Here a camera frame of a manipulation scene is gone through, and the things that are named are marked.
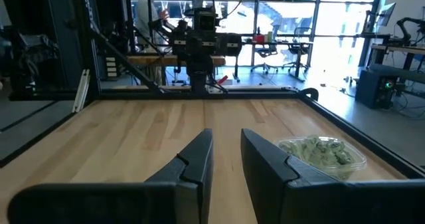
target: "person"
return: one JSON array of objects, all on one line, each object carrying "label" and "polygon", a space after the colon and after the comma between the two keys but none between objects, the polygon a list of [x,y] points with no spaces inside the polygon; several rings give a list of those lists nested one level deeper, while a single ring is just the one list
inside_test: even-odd
[{"label": "person", "polygon": [[[155,9],[153,5],[153,0],[151,0],[151,10],[152,10],[152,21],[156,21],[158,19],[168,19],[168,11],[163,10],[160,14]],[[161,44],[163,39],[156,32],[152,32],[152,36],[149,30],[149,5],[148,0],[137,0],[137,15],[135,20],[136,29],[146,38],[150,38],[152,43]],[[138,38],[138,43],[145,45],[143,39]],[[156,83],[162,83],[162,68],[161,67],[145,67],[142,72],[145,73],[147,77],[151,80],[156,81]]]}]

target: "plastic container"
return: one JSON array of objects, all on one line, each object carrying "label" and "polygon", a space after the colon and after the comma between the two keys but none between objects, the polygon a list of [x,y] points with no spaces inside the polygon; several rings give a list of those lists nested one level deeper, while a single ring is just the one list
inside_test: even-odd
[{"label": "plastic container", "polygon": [[351,161],[349,164],[336,164],[336,165],[315,165],[314,162],[312,162],[312,158],[315,158],[314,156],[318,157],[320,156],[320,150],[318,148],[315,149],[315,154],[310,154],[309,159],[306,160],[305,156],[300,156],[299,154],[293,154],[297,158],[299,158],[301,161],[306,162],[307,164],[310,164],[314,166],[315,168],[323,171],[324,173],[338,179],[339,181],[346,181],[348,180],[351,175],[353,175],[356,171],[359,171],[360,169],[365,168],[366,166],[366,157],[354,146],[352,146],[350,143],[342,140],[338,140],[337,138],[332,137],[317,137],[317,136],[311,136],[311,137],[298,137],[298,138],[291,138],[286,140],[278,140],[276,141],[276,145],[283,149],[284,151],[288,152],[289,154],[292,154],[289,148],[283,148],[283,146],[288,147],[288,142],[293,143],[298,148],[301,148],[301,145],[305,143],[305,140],[312,140],[312,138],[318,138],[323,143],[328,143],[329,145],[335,142],[343,142],[344,148],[343,151],[348,152],[351,156]]}]

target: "computer monitor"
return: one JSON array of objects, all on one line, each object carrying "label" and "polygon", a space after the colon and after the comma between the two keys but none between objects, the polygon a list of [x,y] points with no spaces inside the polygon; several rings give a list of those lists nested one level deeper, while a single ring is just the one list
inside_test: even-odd
[{"label": "computer monitor", "polygon": [[392,12],[394,11],[395,7],[396,7],[396,3],[391,3],[389,5],[384,5],[381,8],[378,15],[378,21],[377,21],[378,26],[384,27],[388,25],[388,22],[390,21]]},{"label": "computer monitor", "polygon": [[194,0],[193,8],[202,8],[204,6],[204,0]]}]

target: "clear plastic container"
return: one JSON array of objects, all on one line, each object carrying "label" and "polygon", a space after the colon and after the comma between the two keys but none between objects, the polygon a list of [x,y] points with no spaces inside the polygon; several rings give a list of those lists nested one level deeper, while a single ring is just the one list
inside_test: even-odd
[{"label": "clear plastic container", "polygon": [[[320,162],[313,162],[312,160],[321,160],[321,158],[317,158],[317,157],[330,157],[332,158],[332,155],[329,152],[332,152],[332,149],[329,148],[327,150],[323,149],[323,146],[321,146],[317,149],[315,149],[315,152],[312,152],[309,154],[308,156],[308,160],[306,159],[306,156],[304,156],[304,154],[299,154],[300,152],[303,153],[301,150],[302,149],[302,145],[308,143],[310,145],[310,147],[317,147],[317,143],[316,145],[313,144],[314,140],[313,138],[318,138],[321,141],[321,144],[327,144],[327,147],[333,143],[343,143],[344,148],[342,149],[344,152],[349,153],[349,158],[347,158],[346,160],[341,160],[341,162],[343,161],[347,161],[350,160],[349,163],[347,164],[340,164],[339,161],[337,164],[334,165],[327,165],[327,164],[323,164]],[[297,154],[292,153],[292,150],[290,148],[284,148],[283,146],[290,146],[288,145],[288,142],[291,142],[294,144],[293,148],[296,146],[298,149]],[[359,171],[360,169],[365,168],[366,166],[366,157],[354,146],[352,146],[350,143],[346,142],[346,141],[342,141],[342,140],[338,140],[337,138],[331,138],[331,137],[317,137],[317,136],[310,136],[310,137],[297,137],[297,138],[291,138],[291,139],[285,139],[285,140],[278,140],[275,142],[275,145],[277,145],[279,148],[283,149],[284,151],[288,152],[289,154],[293,154],[294,156],[296,156],[297,158],[299,158],[300,160],[314,166],[315,168],[323,171],[324,173],[340,180],[340,181],[346,181],[348,180],[351,175],[353,175],[356,171]]]}]

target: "red object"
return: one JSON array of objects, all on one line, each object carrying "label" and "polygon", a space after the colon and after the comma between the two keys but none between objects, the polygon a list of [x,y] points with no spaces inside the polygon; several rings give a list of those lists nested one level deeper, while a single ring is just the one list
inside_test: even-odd
[{"label": "red object", "polygon": [[264,43],[264,35],[254,35],[254,40],[257,43]]},{"label": "red object", "polygon": [[227,75],[226,75],[226,76],[222,77],[222,78],[221,78],[221,79],[217,82],[217,84],[221,85],[221,84],[222,84],[222,83],[224,83],[227,79],[228,79],[228,77],[227,77]]}]

